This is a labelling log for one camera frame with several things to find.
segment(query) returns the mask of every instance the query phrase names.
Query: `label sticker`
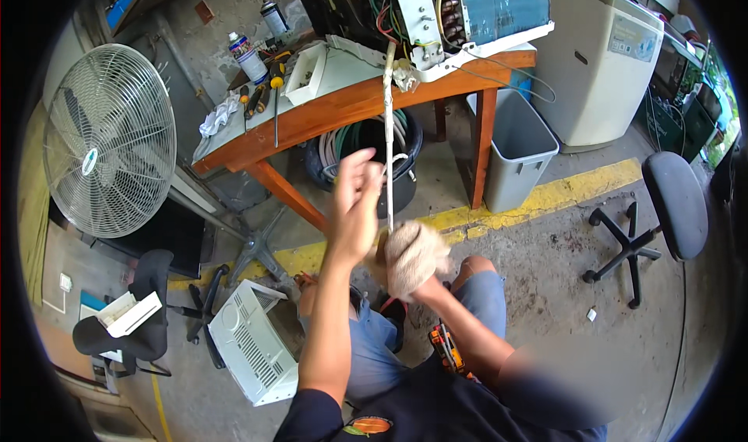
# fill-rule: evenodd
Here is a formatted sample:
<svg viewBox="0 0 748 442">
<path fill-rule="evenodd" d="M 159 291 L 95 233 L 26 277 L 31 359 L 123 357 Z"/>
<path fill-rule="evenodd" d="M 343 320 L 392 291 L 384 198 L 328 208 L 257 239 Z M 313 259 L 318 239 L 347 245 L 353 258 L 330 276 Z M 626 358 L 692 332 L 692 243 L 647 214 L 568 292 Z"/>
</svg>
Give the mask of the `label sticker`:
<svg viewBox="0 0 748 442">
<path fill-rule="evenodd" d="M 658 37 L 654 31 L 621 15 L 613 18 L 608 51 L 651 62 L 657 44 Z"/>
<path fill-rule="evenodd" d="M 91 171 L 93 171 L 93 167 L 96 166 L 96 159 L 99 157 L 99 150 L 96 148 L 91 148 L 88 150 L 88 153 L 86 153 L 86 156 L 83 158 L 83 166 L 81 169 L 83 170 L 83 175 L 89 175 L 91 174 Z"/>
</svg>

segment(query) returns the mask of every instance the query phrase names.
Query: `air conditioner unit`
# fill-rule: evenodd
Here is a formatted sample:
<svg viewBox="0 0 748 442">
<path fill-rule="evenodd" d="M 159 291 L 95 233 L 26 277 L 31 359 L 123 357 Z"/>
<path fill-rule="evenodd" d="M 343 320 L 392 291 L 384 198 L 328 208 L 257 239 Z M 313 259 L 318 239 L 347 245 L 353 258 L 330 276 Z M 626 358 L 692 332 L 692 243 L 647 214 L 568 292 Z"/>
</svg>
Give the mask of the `air conditioner unit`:
<svg viewBox="0 0 748 442">
<path fill-rule="evenodd" d="M 253 406 L 296 394 L 298 363 L 266 315 L 286 298 L 244 279 L 208 325 L 226 367 Z"/>
</svg>

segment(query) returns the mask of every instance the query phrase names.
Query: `yellow painted line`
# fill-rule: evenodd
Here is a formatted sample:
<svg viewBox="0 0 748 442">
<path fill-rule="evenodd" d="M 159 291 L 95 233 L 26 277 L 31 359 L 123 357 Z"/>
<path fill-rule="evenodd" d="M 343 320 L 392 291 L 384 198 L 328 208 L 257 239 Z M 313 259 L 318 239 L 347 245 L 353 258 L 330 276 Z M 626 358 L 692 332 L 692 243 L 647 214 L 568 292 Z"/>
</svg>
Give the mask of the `yellow painted line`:
<svg viewBox="0 0 748 442">
<path fill-rule="evenodd" d="M 517 209 L 503 213 L 491 213 L 485 207 L 471 210 L 468 206 L 436 213 L 428 217 L 417 218 L 443 233 L 450 244 L 474 239 L 498 230 L 505 226 L 514 226 L 594 199 L 607 192 L 614 191 L 636 182 L 642 178 L 641 164 L 632 157 L 609 166 L 602 166 L 586 173 L 572 175 L 547 184 L 538 185 L 529 197 Z M 279 250 L 275 258 L 293 276 L 302 271 L 315 273 L 319 271 L 325 254 L 325 242 L 305 245 L 296 249 Z M 207 286 L 216 267 L 203 269 L 200 280 L 170 281 L 170 289 L 186 289 L 190 283 L 196 286 Z M 240 278 L 259 278 L 267 275 L 265 268 L 257 261 L 252 261 Z"/>
<path fill-rule="evenodd" d="M 164 437 L 166 437 L 166 442 L 173 442 L 171 439 L 171 433 L 169 432 L 169 425 L 166 423 L 166 416 L 164 415 L 164 405 L 161 402 L 159 381 L 155 378 L 154 374 L 150 375 L 150 381 L 153 382 L 153 397 L 155 399 L 155 407 L 159 410 L 159 418 L 161 418 L 161 427 L 164 429 Z"/>
</svg>

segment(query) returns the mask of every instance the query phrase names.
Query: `gray office chair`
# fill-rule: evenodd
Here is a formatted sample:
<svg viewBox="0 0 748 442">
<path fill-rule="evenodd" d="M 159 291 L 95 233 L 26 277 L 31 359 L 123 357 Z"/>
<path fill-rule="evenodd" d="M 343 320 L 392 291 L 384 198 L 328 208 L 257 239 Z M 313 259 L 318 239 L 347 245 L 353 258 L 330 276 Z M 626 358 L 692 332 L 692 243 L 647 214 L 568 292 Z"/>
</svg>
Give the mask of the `gray office chair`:
<svg viewBox="0 0 748 442">
<path fill-rule="evenodd" d="M 659 232 L 665 235 L 670 254 L 679 262 L 697 256 L 704 248 L 709 232 L 704 194 L 685 159 L 672 152 L 655 153 L 642 164 L 642 175 L 660 225 L 636 237 L 639 203 L 633 202 L 626 210 L 630 220 L 626 235 L 601 209 L 595 209 L 589 216 L 589 223 L 598 226 L 602 221 L 621 244 L 622 250 L 602 269 L 587 270 L 582 275 L 585 282 L 594 283 L 628 260 L 633 284 L 633 299 L 628 303 L 631 309 L 636 309 L 642 303 L 637 258 L 644 256 L 657 260 L 662 256 L 659 251 L 646 247 Z"/>
</svg>

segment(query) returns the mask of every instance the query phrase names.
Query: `plastic bin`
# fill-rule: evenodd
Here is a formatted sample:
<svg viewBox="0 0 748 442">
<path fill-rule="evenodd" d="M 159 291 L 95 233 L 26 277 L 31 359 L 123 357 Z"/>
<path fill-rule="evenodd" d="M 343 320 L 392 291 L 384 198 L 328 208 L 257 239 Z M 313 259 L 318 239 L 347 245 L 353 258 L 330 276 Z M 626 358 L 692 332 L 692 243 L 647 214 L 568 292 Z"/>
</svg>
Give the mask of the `plastic bin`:
<svg viewBox="0 0 748 442">
<path fill-rule="evenodd" d="M 476 94 L 467 97 L 475 133 Z M 491 213 L 522 205 L 550 159 L 559 152 L 556 138 L 522 95 L 500 89 L 483 200 Z"/>
</svg>

